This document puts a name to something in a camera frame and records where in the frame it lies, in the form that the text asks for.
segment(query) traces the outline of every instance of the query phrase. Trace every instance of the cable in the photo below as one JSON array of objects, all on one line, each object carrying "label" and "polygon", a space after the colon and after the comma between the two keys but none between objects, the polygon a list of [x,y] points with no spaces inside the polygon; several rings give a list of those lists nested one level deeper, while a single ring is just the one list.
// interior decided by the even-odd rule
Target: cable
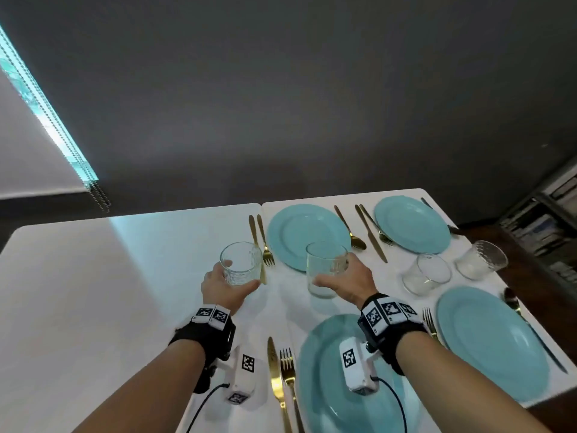
[{"label": "cable", "polygon": [[188,430],[186,430],[186,433],[189,433],[192,429],[192,424],[194,424],[194,421],[196,421],[196,417],[198,416],[198,414],[200,413],[200,409],[203,408],[204,403],[206,403],[206,401],[211,397],[211,395],[216,392],[217,389],[219,389],[220,387],[228,387],[230,386],[230,384],[228,383],[222,383],[221,385],[216,386],[213,390],[210,391],[210,393],[206,396],[206,398],[204,399],[204,401],[202,401],[202,403],[200,404],[200,407],[198,408],[198,410],[196,411],[196,414],[194,415],[194,418],[192,418],[192,422],[191,424],[188,426]]},{"label": "cable", "polygon": [[403,424],[405,425],[405,433],[407,433],[407,418],[405,417],[405,410],[403,410],[403,405],[400,403],[400,399],[399,399],[398,395],[396,394],[396,392],[389,385],[389,383],[387,383],[385,380],[383,380],[380,377],[371,377],[371,380],[374,382],[378,380],[381,383],[383,383],[384,385],[386,385],[389,389],[391,389],[391,392],[393,392],[393,395],[395,396],[395,398],[397,399],[397,402],[399,403],[400,413],[401,413],[401,415],[403,415]]}]

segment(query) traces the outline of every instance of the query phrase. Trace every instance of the wristband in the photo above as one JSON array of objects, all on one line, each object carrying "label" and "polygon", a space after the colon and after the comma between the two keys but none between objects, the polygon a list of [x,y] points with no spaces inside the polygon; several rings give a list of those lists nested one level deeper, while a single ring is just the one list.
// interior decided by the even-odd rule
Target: wristband
[{"label": "wristband", "polygon": [[201,306],[191,321],[177,328],[171,343],[185,339],[198,342],[204,349],[204,369],[198,379],[195,393],[204,393],[210,386],[210,377],[214,375],[216,358],[228,360],[233,346],[236,327],[230,318],[230,310],[222,306]]},{"label": "wristband", "polygon": [[412,331],[427,333],[413,307],[383,293],[375,293],[365,301],[358,325],[367,337],[369,351],[379,349],[385,362],[399,375],[405,375],[396,360],[401,338]]}]

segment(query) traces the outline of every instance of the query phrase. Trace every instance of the person's left arm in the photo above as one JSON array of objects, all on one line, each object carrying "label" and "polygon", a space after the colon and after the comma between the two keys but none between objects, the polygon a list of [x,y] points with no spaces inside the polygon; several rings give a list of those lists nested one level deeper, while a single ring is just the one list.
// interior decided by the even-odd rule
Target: person's left arm
[{"label": "person's left arm", "polygon": [[[233,315],[258,288],[258,280],[231,287],[223,267],[216,263],[201,285],[203,303],[216,304]],[[124,383],[74,433],[166,433],[177,429],[198,377],[205,366],[203,347],[177,340]]]}]

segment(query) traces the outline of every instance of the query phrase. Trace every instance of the person's right arm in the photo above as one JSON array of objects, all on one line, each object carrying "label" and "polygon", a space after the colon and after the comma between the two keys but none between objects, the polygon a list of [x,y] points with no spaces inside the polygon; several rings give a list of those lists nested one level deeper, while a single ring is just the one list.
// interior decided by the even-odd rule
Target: person's right arm
[{"label": "person's right arm", "polygon": [[[355,254],[337,276],[318,275],[314,284],[333,289],[360,310],[377,289],[371,270]],[[551,433],[483,374],[426,333],[400,340],[396,359],[443,433]]]}]

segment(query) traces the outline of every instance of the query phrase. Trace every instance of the glass rim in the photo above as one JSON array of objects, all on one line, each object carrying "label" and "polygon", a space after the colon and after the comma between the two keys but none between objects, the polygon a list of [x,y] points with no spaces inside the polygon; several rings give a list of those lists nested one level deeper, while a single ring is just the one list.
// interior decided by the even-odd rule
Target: glass rim
[{"label": "glass rim", "polygon": [[[341,255],[337,255],[336,257],[331,257],[331,258],[326,258],[326,257],[320,257],[318,255],[313,254],[312,252],[309,251],[309,246],[311,245],[316,245],[318,243],[328,243],[331,245],[335,245],[335,247],[339,247],[340,249],[342,249],[344,252]],[[335,260],[339,257],[346,257],[347,254],[349,253],[349,251],[347,250],[346,247],[342,246],[341,244],[338,244],[335,241],[326,241],[326,240],[320,240],[320,241],[313,241],[312,243],[307,244],[306,248],[305,248],[305,252],[307,253],[307,255],[311,255],[315,258],[318,258],[319,260],[326,260],[326,261],[331,261],[331,260]]]},{"label": "glass rim", "polygon": [[263,260],[263,251],[260,250],[260,247],[256,246],[254,243],[251,243],[250,241],[235,241],[234,243],[231,243],[230,245],[227,245],[227,247],[225,247],[225,248],[220,252],[220,257],[219,257],[219,263],[220,263],[220,265],[221,265],[222,267],[224,267],[224,270],[226,270],[226,271],[228,271],[228,272],[231,272],[231,273],[233,273],[233,274],[244,274],[244,273],[250,272],[251,270],[254,270],[255,267],[258,266],[258,263],[256,263],[253,267],[251,267],[250,269],[247,269],[247,270],[232,270],[232,269],[230,269],[230,268],[228,268],[228,267],[226,267],[226,266],[224,265],[223,260],[222,260],[222,254],[224,254],[224,252],[225,252],[229,247],[231,247],[231,246],[233,246],[233,245],[238,245],[238,244],[240,244],[240,243],[242,243],[242,244],[248,244],[248,245],[251,245],[251,246],[253,247],[253,249],[258,249],[258,252],[260,253],[261,263],[262,263],[262,260]]},{"label": "glass rim", "polygon": [[[429,256],[429,257],[434,257],[437,261],[442,261],[445,264],[445,267],[447,268],[448,272],[449,272],[449,278],[446,281],[439,281],[437,279],[433,279],[430,276],[428,276],[425,272],[423,272],[423,269],[421,268],[421,264],[419,264],[421,257],[424,256]],[[420,253],[419,255],[417,255],[417,267],[419,268],[419,270],[421,271],[422,275],[427,278],[429,281],[432,282],[436,282],[437,284],[446,284],[449,281],[451,281],[451,279],[453,278],[453,271],[451,270],[451,266],[449,266],[449,263],[445,261],[444,258],[438,256],[437,254],[433,254],[433,253]]]},{"label": "glass rim", "polygon": [[[495,243],[491,243],[490,241],[487,241],[487,240],[477,240],[472,244],[471,247],[477,248],[477,243],[481,243],[483,246],[489,245],[489,247],[496,250],[499,253],[499,256],[504,259],[504,261],[501,264],[495,264],[495,266],[501,266],[504,264],[504,267],[507,267],[509,265],[509,258],[507,257],[507,254],[500,247],[498,247]],[[483,260],[486,263],[493,265],[493,263],[488,262],[483,256],[481,256],[481,258],[483,258]]]}]

